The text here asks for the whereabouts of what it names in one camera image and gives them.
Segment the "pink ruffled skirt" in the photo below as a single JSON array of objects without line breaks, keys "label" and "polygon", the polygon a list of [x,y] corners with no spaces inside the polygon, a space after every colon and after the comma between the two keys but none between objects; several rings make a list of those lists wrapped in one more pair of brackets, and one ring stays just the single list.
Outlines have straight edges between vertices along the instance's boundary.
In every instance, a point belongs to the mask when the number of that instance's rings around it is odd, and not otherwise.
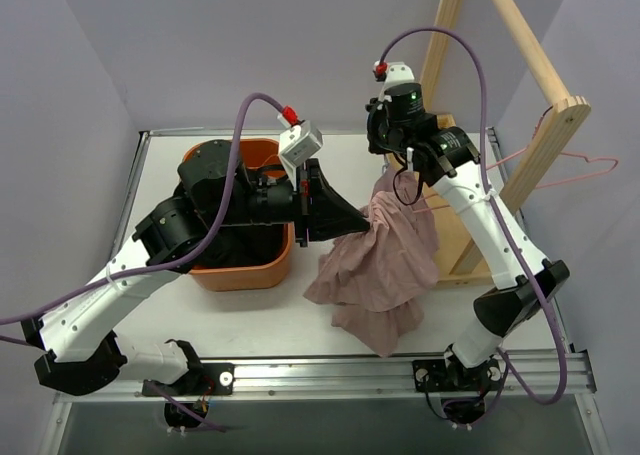
[{"label": "pink ruffled skirt", "polygon": [[417,189],[413,174],[387,169],[361,208],[370,229],[335,239],[304,292],[315,304],[332,305],[331,325],[380,357],[393,354],[399,339],[420,326],[418,298],[439,279],[434,215],[424,199],[402,204]]}]

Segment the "black pleated skirt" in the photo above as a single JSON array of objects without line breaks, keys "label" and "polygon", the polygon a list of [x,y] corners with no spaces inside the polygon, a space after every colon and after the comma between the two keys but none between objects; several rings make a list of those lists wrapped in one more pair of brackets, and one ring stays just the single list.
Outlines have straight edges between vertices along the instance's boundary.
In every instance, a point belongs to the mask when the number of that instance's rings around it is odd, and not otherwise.
[{"label": "black pleated skirt", "polygon": [[266,265],[281,253],[286,226],[251,225],[221,227],[195,260],[195,266],[223,269]]}]

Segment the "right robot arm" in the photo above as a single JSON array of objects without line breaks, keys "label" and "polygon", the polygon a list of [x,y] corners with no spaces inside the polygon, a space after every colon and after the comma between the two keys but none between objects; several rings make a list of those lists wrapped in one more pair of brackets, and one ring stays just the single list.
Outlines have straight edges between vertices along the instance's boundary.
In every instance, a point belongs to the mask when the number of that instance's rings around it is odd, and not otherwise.
[{"label": "right robot arm", "polygon": [[457,127],[439,128],[423,107],[417,82],[385,86],[366,106],[369,150],[395,159],[402,175],[415,174],[460,217],[489,267],[494,286],[473,303],[474,317],[447,349],[444,375],[460,391],[491,385],[495,354],[521,324],[543,312],[561,341],[551,300],[569,277],[523,232],[490,186],[486,160]]}]

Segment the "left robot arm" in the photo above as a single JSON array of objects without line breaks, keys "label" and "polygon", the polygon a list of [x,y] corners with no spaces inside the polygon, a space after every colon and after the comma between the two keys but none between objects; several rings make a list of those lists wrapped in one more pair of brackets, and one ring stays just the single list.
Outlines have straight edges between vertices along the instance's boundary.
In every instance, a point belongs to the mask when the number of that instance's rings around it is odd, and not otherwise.
[{"label": "left robot arm", "polygon": [[315,158],[269,182],[246,167],[237,140],[198,146],[178,167],[179,184],[135,227],[116,256],[84,288],[22,321],[26,342],[42,349],[34,364],[40,385],[82,396],[116,380],[135,380],[171,395],[204,382],[192,345],[169,339],[145,344],[116,325],[156,291],[198,265],[224,227],[291,224],[297,242],[365,232],[370,224],[326,181]]}]

